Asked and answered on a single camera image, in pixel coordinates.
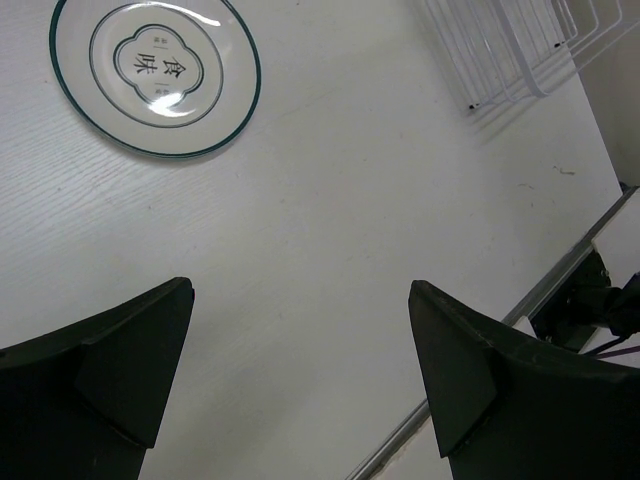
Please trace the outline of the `white plate green rim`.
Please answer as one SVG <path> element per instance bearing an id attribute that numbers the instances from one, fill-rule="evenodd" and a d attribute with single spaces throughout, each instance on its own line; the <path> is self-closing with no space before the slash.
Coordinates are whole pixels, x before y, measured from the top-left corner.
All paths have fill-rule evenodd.
<path id="1" fill-rule="evenodd" d="M 229 1 L 59 1 L 48 46 L 76 113 L 139 154 L 224 149 L 259 102 L 257 45 Z"/>

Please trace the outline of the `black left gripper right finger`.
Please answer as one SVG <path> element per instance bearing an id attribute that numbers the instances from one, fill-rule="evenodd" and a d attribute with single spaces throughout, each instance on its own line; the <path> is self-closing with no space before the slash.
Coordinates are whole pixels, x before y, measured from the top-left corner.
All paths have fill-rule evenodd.
<path id="1" fill-rule="evenodd" d="M 456 479 L 635 479 L 639 372 L 533 338 L 412 283 L 437 445 Z"/>

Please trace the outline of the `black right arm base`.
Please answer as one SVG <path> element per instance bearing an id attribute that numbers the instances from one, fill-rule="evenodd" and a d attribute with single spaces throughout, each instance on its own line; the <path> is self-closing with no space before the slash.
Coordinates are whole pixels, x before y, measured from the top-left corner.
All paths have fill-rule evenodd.
<path id="1" fill-rule="evenodd" d="M 530 317 L 538 339 L 573 352 L 598 328 L 624 340 L 639 332 L 639 275 L 615 287 L 597 252 L 591 252 Z"/>

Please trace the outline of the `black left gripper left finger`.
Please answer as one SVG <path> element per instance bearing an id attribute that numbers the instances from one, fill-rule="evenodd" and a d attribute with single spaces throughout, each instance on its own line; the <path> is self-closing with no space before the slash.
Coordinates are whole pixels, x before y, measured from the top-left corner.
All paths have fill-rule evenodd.
<path id="1" fill-rule="evenodd" d="M 159 434 L 195 302 L 173 278 L 1 351 L 4 479 L 136 479 Z"/>

